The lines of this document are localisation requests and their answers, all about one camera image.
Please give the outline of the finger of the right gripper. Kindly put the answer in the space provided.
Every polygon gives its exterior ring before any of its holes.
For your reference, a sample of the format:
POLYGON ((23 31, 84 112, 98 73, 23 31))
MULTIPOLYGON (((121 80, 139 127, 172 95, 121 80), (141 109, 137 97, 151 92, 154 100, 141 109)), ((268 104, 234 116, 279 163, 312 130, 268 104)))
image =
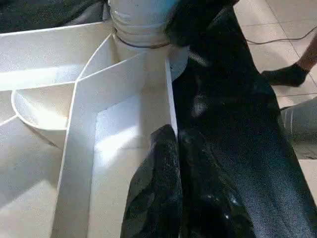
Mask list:
POLYGON ((169 19, 165 35, 170 43, 186 47, 196 42, 237 0, 181 0, 169 19))

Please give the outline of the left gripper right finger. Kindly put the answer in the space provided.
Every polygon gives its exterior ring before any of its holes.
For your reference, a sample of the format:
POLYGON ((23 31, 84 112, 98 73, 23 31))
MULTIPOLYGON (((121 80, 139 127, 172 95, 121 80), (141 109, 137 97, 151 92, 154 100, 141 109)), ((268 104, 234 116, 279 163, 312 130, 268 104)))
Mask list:
POLYGON ((178 134, 183 188, 183 238, 253 238, 254 227, 237 188, 197 130, 178 134))

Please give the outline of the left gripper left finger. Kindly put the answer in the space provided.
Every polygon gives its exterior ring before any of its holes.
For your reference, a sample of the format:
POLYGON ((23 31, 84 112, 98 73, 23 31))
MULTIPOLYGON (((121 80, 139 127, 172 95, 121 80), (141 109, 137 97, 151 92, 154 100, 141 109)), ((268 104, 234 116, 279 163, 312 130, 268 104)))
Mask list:
POLYGON ((176 137, 166 124, 151 134, 148 153, 131 179, 121 237, 177 238, 182 199, 176 137))

